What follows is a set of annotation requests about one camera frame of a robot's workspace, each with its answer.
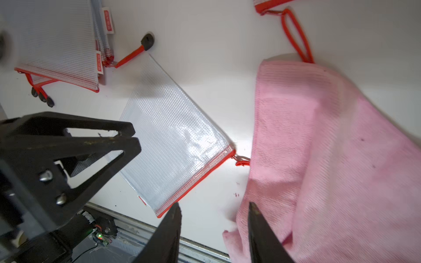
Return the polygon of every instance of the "red zipper pull cord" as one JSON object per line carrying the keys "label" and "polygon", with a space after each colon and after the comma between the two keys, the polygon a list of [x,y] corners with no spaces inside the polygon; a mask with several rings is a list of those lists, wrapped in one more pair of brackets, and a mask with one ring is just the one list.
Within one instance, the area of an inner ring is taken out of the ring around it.
{"label": "red zipper pull cord", "polygon": [[[306,35],[304,34],[303,29],[301,28],[300,24],[297,21],[297,18],[295,18],[295,15],[291,10],[289,10],[288,8],[284,9],[283,11],[267,10],[267,11],[263,12],[261,15],[280,16],[282,28],[284,29],[285,35],[287,36],[289,42],[292,44],[294,49],[300,55],[302,61],[306,62],[306,63],[314,63],[313,54],[312,54],[312,51],[310,49],[309,42],[307,41]],[[289,16],[291,18],[292,23],[294,24],[295,28],[297,29],[297,31],[298,31],[298,33],[301,37],[301,40],[303,40],[304,47],[306,48],[306,51],[307,51],[307,56],[304,54],[304,52],[301,50],[301,48],[298,46],[297,42],[295,41],[294,37],[291,35],[291,32],[289,31],[289,28],[288,28],[288,25],[287,25],[287,22],[286,22],[287,16]]]}
{"label": "red zipper pull cord", "polygon": [[250,158],[247,158],[244,156],[238,156],[238,155],[234,155],[231,158],[237,161],[235,163],[235,166],[250,166]]}
{"label": "red zipper pull cord", "polygon": [[143,51],[147,51],[148,49],[150,49],[154,45],[155,39],[152,36],[152,34],[148,33],[142,38],[141,43],[142,45],[138,49],[136,49],[135,51],[127,55],[125,58],[120,60],[114,67],[117,69],[129,62],[130,60],[132,60],[133,58],[137,57]]}

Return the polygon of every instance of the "transparent plastic pouch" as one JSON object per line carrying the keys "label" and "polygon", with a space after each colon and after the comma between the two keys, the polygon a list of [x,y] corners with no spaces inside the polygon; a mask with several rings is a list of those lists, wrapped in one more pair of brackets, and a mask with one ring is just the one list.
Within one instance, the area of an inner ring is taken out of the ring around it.
{"label": "transparent plastic pouch", "polygon": [[139,59],[141,83],[120,120],[133,124],[142,152],[120,173],[160,218],[235,149],[149,54]]}

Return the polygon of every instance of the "red fabric edge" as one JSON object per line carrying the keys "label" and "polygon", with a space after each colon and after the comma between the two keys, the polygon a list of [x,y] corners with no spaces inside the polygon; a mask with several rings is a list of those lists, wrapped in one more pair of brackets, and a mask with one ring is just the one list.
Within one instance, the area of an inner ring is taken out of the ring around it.
{"label": "red fabric edge", "polygon": [[256,12],[259,14],[262,14],[264,11],[267,11],[275,6],[281,5],[281,4],[285,4],[287,2],[290,2],[292,0],[270,0],[258,5],[255,5],[256,8]]}
{"label": "red fabric edge", "polygon": [[147,205],[146,203],[145,203],[145,201],[143,201],[143,199],[140,197],[140,196],[137,196],[137,197],[139,197],[139,199],[145,204],[145,205]]}
{"label": "red fabric edge", "polygon": [[183,198],[186,194],[188,194],[198,183],[203,181],[211,172],[213,172],[216,168],[221,166],[226,160],[233,157],[235,155],[235,150],[233,150],[231,153],[229,153],[227,156],[225,156],[217,165],[212,167],[204,176],[202,176],[194,185],[192,185],[184,194],[182,194],[174,203],[172,203],[170,206],[168,206],[164,212],[160,213],[158,218],[161,218],[176,202],[180,201],[181,198]]}
{"label": "red fabric edge", "polygon": [[[31,72],[31,71],[28,71],[28,70],[23,70],[23,69],[20,69],[20,68],[15,68],[15,70],[16,70],[16,71],[18,71],[18,72],[23,72],[23,73],[33,74],[33,75],[37,75],[37,76],[40,76],[40,77],[46,77],[46,78],[49,78],[49,79],[52,79],[52,80],[56,80],[56,79],[54,79],[54,78],[51,78],[51,77],[48,77],[48,76],[45,76],[45,75],[41,75],[41,74],[38,74],[38,73],[33,73],[33,72]],[[87,89],[87,90],[91,90],[91,91],[93,91],[93,92],[95,92],[95,93],[98,93],[98,92],[99,92],[99,88],[98,88],[97,90],[92,90],[92,89],[90,89],[90,88],[83,87],[83,86],[80,86],[80,85],[77,85],[77,84],[74,84],[74,83],[70,83],[70,82],[67,82],[67,81],[63,81],[63,80],[57,80],[57,81],[62,81],[62,82],[69,83],[69,84],[72,84],[72,85],[75,85],[75,86],[79,86],[79,87],[85,88],[85,89]]]}

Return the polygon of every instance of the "red loop strap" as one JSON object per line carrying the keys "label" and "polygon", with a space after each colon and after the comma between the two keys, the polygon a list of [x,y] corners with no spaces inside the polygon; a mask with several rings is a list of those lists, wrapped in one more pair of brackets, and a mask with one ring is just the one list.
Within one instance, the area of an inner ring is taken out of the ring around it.
{"label": "red loop strap", "polygon": [[250,161],[237,161],[235,166],[250,166]]}
{"label": "red loop strap", "polygon": [[[298,52],[302,61],[307,62],[307,63],[314,63],[313,55],[312,55],[312,51],[310,49],[309,42],[307,41],[306,35],[304,34],[303,29],[301,28],[300,24],[298,23],[297,18],[295,18],[294,13],[291,10],[289,10],[288,8],[286,8],[284,11],[281,11],[281,12],[268,10],[268,11],[264,12],[262,15],[266,15],[266,14],[267,15],[274,15],[274,16],[281,16],[282,28],[284,29],[285,35],[287,35],[287,38],[288,38],[289,42],[292,44],[292,46]],[[294,37],[291,35],[291,32],[289,31],[288,26],[287,26],[287,22],[286,22],[287,16],[289,16],[291,18],[292,23],[294,24],[295,28],[297,29],[297,31],[298,31],[298,33],[301,37],[301,40],[303,40],[304,47],[306,48],[306,51],[307,51],[307,56],[305,56],[304,52],[298,46]]]}

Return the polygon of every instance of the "pink fabric fold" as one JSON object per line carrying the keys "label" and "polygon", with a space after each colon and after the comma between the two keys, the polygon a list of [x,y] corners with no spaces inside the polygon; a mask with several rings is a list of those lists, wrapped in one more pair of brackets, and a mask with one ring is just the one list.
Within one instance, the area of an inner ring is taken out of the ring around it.
{"label": "pink fabric fold", "polygon": [[250,262],[255,202],[296,262],[419,262],[421,151],[339,74],[263,62],[238,231],[223,238]]}

